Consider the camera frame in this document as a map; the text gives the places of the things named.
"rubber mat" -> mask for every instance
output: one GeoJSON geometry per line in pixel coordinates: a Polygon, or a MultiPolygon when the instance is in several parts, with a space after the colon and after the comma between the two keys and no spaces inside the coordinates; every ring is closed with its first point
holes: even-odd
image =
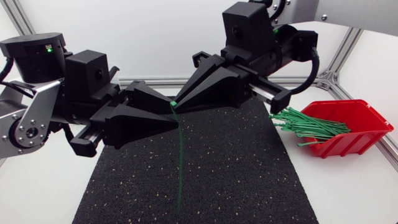
{"type": "Polygon", "coordinates": [[[318,223],[262,102],[181,114],[180,125],[180,212],[174,130],[105,147],[73,222],[318,223]]]}

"white surface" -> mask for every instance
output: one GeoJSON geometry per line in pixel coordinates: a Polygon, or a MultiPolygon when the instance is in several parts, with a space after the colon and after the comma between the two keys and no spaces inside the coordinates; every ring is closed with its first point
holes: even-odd
{"type": "MultiPolygon", "coordinates": [[[[294,95],[290,106],[302,110],[313,101],[333,100],[311,87],[294,95]]],[[[319,223],[397,223],[398,173],[373,146],[363,155],[315,157],[294,133],[278,128],[319,223]]]]}
{"type": "Polygon", "coordinates": [[[398,141],[398,37],[364,31],[340,74],[341,86],[388,120],[398,141]]]}
{"type": "Polygon", "coordinates": [[[8,158],[0,167],[0,223],[71,223],[103,147],[94,158],[76,156],[61,130],[37,152],[8,158]]]}
{"type": "MultiPolygon", "coordinates": [[[[37,33],[62,32],[67,49],[106,53],[120,78],[190,77],[192,55],[220,54],[225,46],[222,12],[237,0],[54,1],[20,0],[37,33]]],[[[320,69],[329,65],[347,27],[294,25],[319,33],[320,69]]],[[[308,75],[309,63],[291,63],[279,75],[308,75]]]]}

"metal bracket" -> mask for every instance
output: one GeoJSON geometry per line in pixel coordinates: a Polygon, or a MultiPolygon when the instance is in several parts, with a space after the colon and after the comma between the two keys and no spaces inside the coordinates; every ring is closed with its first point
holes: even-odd
{"type": "Polygon", "coordinates": [[[326,91],[329,90],[329,88],[332,85],[339,84],[338,76],[339,76],[338,72],[325,70],[324,72],[318,75],[317,87],[322,88],[326,91]]]}
{"type": "Polygon", "coordinates": [[[44,145],[47,136],[52,111],[60,87],[59,81],[29,84],[36,92],[32,104],[26,109],[18,127],[14,131],[15,139],[24,148],[39,149],[44,145]]]}

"black cable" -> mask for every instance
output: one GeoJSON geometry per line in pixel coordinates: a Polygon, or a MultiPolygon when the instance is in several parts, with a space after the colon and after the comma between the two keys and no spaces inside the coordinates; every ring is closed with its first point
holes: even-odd
{"type": "Polygon", "coordinates": [[[70,141],[72,141],[72,139],[74,138],[74,135],[69,127],[69,124],[60,123],[60,126],[63,129],[63,131],[65,132],[65,137],[67,138],[68,142],[70,143],[70,141]]]}
{"type": "Polygon", "coordinates": [[[2,82],[5,79],[5,77],[8,75],[8,73],[11,71],[13,64],[14,64],[14,59],[8,57],[6,66],[4,66],[4,69],[0,73],[0,82],[2,82]]]}
{"type": "Polygon", "coordinates": [[[305,82],[303,82],[299,87],[294,88],[291,90],[292,94],[297,94],[301,93],[304,90],[306,90],[308,87],[312,85],[312,83],[315,81],[317,75],[318,75],[318,70],[319,70],[319,56],[317,49],[314,47],[311,51],[311,61],[312,61],[312,70],[311,74],[308,76],[305,82]]]}
{"type": "Polygon", "coordinates": [[[276,12],[269,19],[273,21],[274,19],[278,18],[282,14],[285,5],[286,5],[286,0],[280,0],[276,12]]]}
{"type": "Polygon", "coordinates": [[[24,90],[21,90],[18,86],[15,86],[15,85],[12,84],[12,83],[0,82],[0,85],[5,85],[5,86],[7,86],[7,87],[9,87],[9,88],[12,88],[12,89],[15,90],[15,91],[18,91],[18,92],[22,93],[23,95],[25,95],[25,96],[27,96],[27,97],[29,97],[29,98],[33,98],[33,95],[27,93],[27,92],[24,91],[24,90]]]}

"bundle of green wires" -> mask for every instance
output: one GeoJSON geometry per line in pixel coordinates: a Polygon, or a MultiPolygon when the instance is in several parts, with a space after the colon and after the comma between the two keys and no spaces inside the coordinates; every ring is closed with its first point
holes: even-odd
{"type": "Polygon", "coordinates": [[[293,108],[284,109],[280,113],[270,115],[269,117],[284,121],[285,123],[282,124],[274,124],[274,126],[281,126],[283,131],[294,132],[297,137],[310,137],[318,140],[297,144],[298,146],[324,143],[324,140],[329,140],[338,134],[351,132],[346,123],[313,118],[293,108]]]}

